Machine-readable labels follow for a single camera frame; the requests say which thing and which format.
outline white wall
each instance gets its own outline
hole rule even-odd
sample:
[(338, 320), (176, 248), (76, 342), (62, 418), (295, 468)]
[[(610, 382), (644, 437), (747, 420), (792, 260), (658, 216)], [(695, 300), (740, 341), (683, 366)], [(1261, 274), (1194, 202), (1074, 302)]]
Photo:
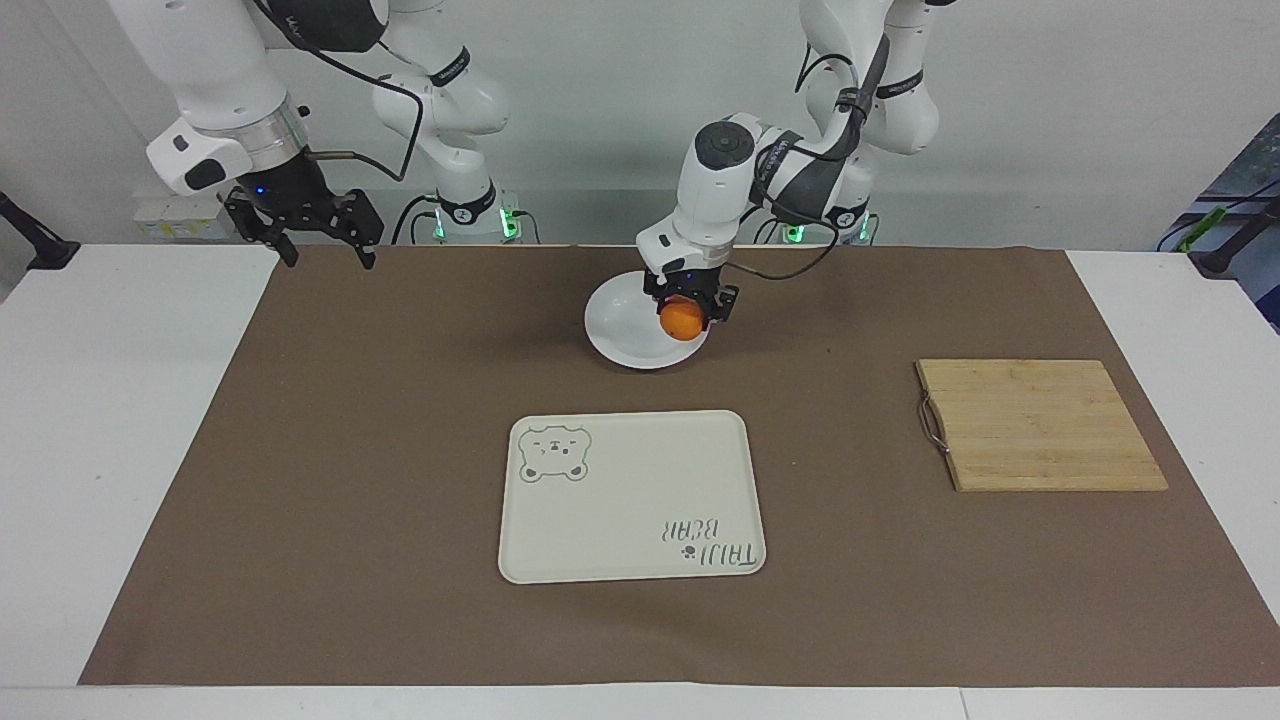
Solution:
[[(792, 1), (452, 6), (476, 61), (513, 90), (511, 126), (483, 141), (493, 168), (530, 191), (558, 240), (627, 238), (637, 228), (613, 227), (627, 196), (586, 191), (669, 192), (708, 120), (750, 110), (812, 128), (790, 94), (803, 54)], [(1148, 249), (1280, 110), (1275, 0), (965, 0), (938, 14), (928, 81), (942, 132), (884, 163), (883, 243)], [(64, 234), (134, 240), (127, 199), (155, 188), (142, 147), (173, 119), (172, 97), (101, 0), (4, 0), (0, 22), (0, 183)], [(273, 63), (314, 108), (315, 147), (398, 156), (360, 83), (294, 51)], [(390, 184), (329, 170), (335, 187)]]

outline white tray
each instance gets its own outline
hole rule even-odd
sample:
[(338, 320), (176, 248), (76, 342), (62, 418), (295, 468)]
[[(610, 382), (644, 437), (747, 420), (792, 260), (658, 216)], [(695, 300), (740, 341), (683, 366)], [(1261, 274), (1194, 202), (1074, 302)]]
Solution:
[(511, 428), (498, 569), (512, 583), (748, 575), (763, 565), (737, 414), (540, 415)]

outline wooden cutting board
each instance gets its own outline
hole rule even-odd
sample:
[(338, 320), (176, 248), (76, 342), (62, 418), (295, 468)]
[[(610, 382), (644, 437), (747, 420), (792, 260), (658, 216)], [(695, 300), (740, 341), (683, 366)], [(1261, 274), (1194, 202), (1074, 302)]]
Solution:
[(1097, 360), (919, 360), (922, 420), (960, 492), (1162, 491)]

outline black stand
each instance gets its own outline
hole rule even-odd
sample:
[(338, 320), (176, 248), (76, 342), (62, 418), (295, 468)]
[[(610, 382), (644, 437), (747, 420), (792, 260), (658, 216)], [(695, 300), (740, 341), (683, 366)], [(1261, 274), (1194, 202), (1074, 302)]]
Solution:
[(9, 196), (0, 192), (0, 217), (9, 220), (22, 237), (36, 249), (36, 258), (27, 264), (28, 270), (61, 270), (72, 261), (79, 250), (78, 242), (63, 240), (58, 233), (32, 218), (26, 210), (14, 205)]
[(1272, 199), (1261, 213), (1249, 218), (1249, 222), (1217, 250), (1190, 252), (1188, 256), (1192, 259), (1196, 269), (1206, 278), (1215, 281), (1235, 279), (1230, 273), (1231, 260), (1277, 220), (1280, 220), (1280, 197)]

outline metal handle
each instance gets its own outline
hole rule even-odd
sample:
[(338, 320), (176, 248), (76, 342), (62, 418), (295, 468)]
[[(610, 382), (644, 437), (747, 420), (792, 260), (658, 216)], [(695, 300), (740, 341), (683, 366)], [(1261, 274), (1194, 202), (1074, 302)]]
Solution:
[(920, 428), (924, 429), (924, 436), (938, 448), (938, 452), (951, 455), (951, 448), (942, 439), (942, 430), (938, 425), (938, 419), (933, 415), (933, 406), (929, 405), (929, 391), (924, 391), (920, 395), (920, 406), (916, 410), (920, 415)]

